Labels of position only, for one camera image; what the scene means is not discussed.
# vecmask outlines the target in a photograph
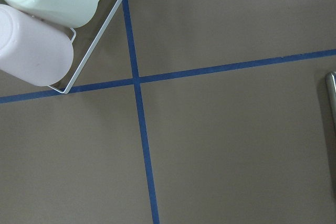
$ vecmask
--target pale pink bottle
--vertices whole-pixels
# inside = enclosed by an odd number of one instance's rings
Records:
[[[64,33],[10,6],[0,5],[0,69],[36,86],[58,82],[74,53]]]

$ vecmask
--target floor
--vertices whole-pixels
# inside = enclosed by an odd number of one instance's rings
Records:
[[[336,0],[125,0],[70,94],[1,72],[0,222],[335,223],[335,17]]]

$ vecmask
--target white wire rack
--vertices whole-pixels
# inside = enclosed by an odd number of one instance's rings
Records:
[[[83,67],[85,66],[86,62],[88,61],[88,59],[90,58],[93,50],[95,49],[98,41],[100,40],[101,36],[103,35],[104,31],[106,30],[108,24],[111,22],[113,16],[115,15],[118,7],[120,6],[120,4],[122,3],[123,0],[117,0],[114,4],[114,6],[112,7],[112,10],[110,11],[109,15],[107,16],[106,20],[104,21],[103,25],[101,26],[101,28],[99,29],[96,37],[94,38],[93,42],[91,43],[89,49],[87,50],[87,52],[85,53],[82,61],[80,62],[80,64],[78,65],[76,71],[74,72],[74,74],[72,75],[69,83],[67,84],[67,86],[65,87],[64,91],[55,88],[53,86],[48,86],[54,90],[56,90],[59,93],[62,94],[67,94],[69,93],[70,89],[72,88],[73,84],[75,83],[75,81],[77,80],[79,74],[81,73]],[[73,36],[71,38],[71,42],[73,42],[76,38],[76,31],[73,28],[70,28],[71,31],[73,32]]]

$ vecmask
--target blue painter's tape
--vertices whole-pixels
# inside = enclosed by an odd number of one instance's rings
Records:
[[[132,22],[131,22],[131,15],[130,15],[128,0],[123,0],[122,7],[123,7],[123,12],[124,12],[127,41],[128,41],[128,46],[129,46],[131,68],[132,68],[132,75],[133,75],[133,81],[134,81],[134,93],[135,93],[136,107],[138,111],[142,151],[143,151],[143,157],[144,157],[144,163],[145,163],[149,199],[150,199],[151,210],[152,210],[152,219],[153,219],[153,224],[160,224],[159,211],[157,208],[157,201],[156,201],[151,155],[150,155],[150,149],[149,149],[149,143],[148,143],[145,113],[144,113],[142,94],[141,94],[141,85],[140,85],[140,80],[139,80],[138,63],[136,59],[137,53],[135,51]]]
[[[127,85],[132,85],[132,84],[133,84],[133,79],[108,81],[108,82],[76,86],[76,87],[73,87],[69,93],[85,92],[85,91],[98,90],[98,89],[107,89],[107,88],[121,87],[121,86],[127,86]],[[56,95],[61,95],[61,93],[58,93],[55,90],[47,90],[47,91],[39,91],[39,92],[33,92],[33,93],[27,93],[27,94],[10,95],[7,97],[0,97],[0,104],[32,100],[32,99],[43,98],[43,97],[53,97]]]
[[[286,62],[292,62],[292,61],[316,59],[316,58],[322,58],[322,57],[334,56],[334,55],[336,55],[336,49],[327,50],[327,51],[319,51],[319,52],[310,52],[307,54],[290,55],[290,56],[285,56],[285,57],[245,61],[245,62],[226,64],[226,65],[221,65],[221,66],[156,74],[153,76],[144,76],[144,77],[140,77],[140,83],[162,81],[162,80],[183,78],[183,77],[189,77],[189,76],[199,76],[199,75],[208,74],[208,73],[225,72],[225,71],[231,71],[231,70],[260,67],[260,66],[286,63]]]

